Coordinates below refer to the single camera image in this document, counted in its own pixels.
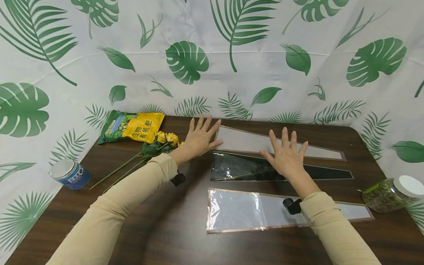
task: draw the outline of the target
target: finger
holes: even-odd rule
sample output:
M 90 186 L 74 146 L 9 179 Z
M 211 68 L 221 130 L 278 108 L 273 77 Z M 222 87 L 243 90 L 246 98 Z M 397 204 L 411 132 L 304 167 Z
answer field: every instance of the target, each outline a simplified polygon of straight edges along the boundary
M 259 151 L 259 153 L 263 156 L 263 158 L 266 159 L 266 161 L 268 161 L 271 165 L 274 163 L 274 157 L 268 153 L 267 151 Z
M 218 120 L 217 122 L 215 122 L 215 124 L 212 126 L 212 128 L 208 132 L 208 137 L 212 137 L 212 135 L 214 135 L 218 131 L 220 125 L 221 125 L 221 120 Z
M 299 154 L 303 157 L 305 155 L 306 149 L 308 149 L 308 142 L 304 142 L 302 147 L 299 150 Z
M 271 139 L 272 148 L 274 148 L 274 153 L 280 148 L 278 144 L 277 137 L 275 137 L 275 133 L 273 130 L 269 130 L 269 138 Z
M 283 128 L 283 132 L 281 135 L 281 141 L 282 141 L 282 147 L 289 147 L 289 135 L 288 135 L 288 131 L 287 131 L 287 127 Z
M 296 152 L 296 146 L 297 146 L 297 133 L 296 131 L 292 131 L 292 137 L 290 142 L 290 148 Z
M 203 127 L 201 130 L 207 131 L 209 129 L 209 125 L 211 125 L 211 122 L 212 122 L 212 115 L 209 115 L 209 117 L 206 119 L 205 124 L 203 124 Z
M 204 118 L 205 118 L 205 116 L 203 114 L 200 115 L 199 121 L 197 122 L 196 131 L 200 130 L 202 128 Z
M 192 118 L 191 121 L 190 121 L 190 127 L 189 127 L 188 131 L 189 132 L 194 131 L 194 118 Z
M 220 146 L 223 143 L 224 143 L 223 141 L 215 141 L 215 142 L 210 143 L 208 148 L 209 148 L 209 150 L 214 149 L 214 148 Z

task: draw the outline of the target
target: black clip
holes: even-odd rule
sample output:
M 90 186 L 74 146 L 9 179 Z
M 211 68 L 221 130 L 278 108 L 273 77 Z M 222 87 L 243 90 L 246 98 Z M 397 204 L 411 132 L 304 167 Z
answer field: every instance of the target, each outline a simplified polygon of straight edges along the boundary
M 179 184 L 183 183 L 184 181 L 185 181 L 185 175 L 183 173 L 179 173 L 179 172 L 173 179 L 171 179 L 171 182 L 172 182 L 172 184 L 174 184 L 175 187 L 178 186 Z
M 302 209 L 300 208 L 300 203 L 302 202 L 301 199 L 297 199 L 296 201 L 293 201 L 292 198 L 287 198 L 283 201 L 284 207 L 286 207 L 287 211 L 291 215 L 295 215 L 302 212 Z

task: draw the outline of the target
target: leaf print backdrop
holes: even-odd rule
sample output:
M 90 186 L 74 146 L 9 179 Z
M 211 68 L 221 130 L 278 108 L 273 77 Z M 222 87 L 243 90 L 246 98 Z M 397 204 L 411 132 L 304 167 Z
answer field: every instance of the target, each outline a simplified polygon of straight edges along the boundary
M 0 9 L 0 265 L 61 188 L 50 163 L 81 161 L 112 109 L 350 126 L 387 177 L 424 179 L 421 0 Z M 424 231 L 424 201 L 408 210 Z

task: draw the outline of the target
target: beige sleeve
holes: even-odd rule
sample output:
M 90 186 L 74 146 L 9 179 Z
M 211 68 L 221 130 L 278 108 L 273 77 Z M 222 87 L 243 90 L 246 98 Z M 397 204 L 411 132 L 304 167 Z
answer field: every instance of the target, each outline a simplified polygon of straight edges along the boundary
M 177 169 L 169 155 L 161 154 L 121 180 L 90 206 L 46 265 L 108 264 L 125 218 Z
M 309 194 L 301 203 L 335 265 L 381 265 L 340 208 L 325 192 Z

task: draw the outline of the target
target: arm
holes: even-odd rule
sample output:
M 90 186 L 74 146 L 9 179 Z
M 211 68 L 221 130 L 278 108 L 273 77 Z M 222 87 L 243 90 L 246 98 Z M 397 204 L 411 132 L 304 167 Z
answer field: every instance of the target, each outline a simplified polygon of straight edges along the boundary
M 269 133 L 275 157 L 260 151 L 275 170 L 285 176 L 302 202 L 303 214 L 312 221 L 312 229 L 323 243 L 330 259 L 336 265 L 381 265 L 374 253 L 340 211 L 333 199 L 322 192 L 303 168 L 303 157 L 308 142 L 296 150 L 297 135 L 292 132 L 291 142 L 287 128 L 282 132 L 282 146 L 274 132 Z
M 210 142 L 221 121 L 209 130 L 212 117 L 194 118 L 186 142 L 169 155 L 152 158 L 145 166 L 114 185 L 95 201 L 73 227 L 46 265 L 105 265 L 128 214 L 155 190 L 169 182 L 178 166 L 222 144 Z

